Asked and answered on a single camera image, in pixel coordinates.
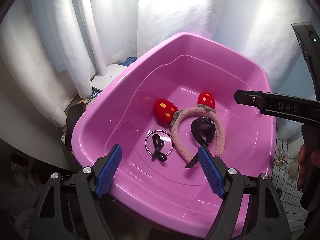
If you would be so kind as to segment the right hand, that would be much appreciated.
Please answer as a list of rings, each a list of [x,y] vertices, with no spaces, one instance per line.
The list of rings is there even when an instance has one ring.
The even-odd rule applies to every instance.
[[[299,150],[298,164],[299,164],[299,178],[297,181],[297,189],[298,189],[298,191],[304,192],[303,186],[305,183],[305,173],[306,173],[306,146],[305,146],[305,144],[303,144]]]

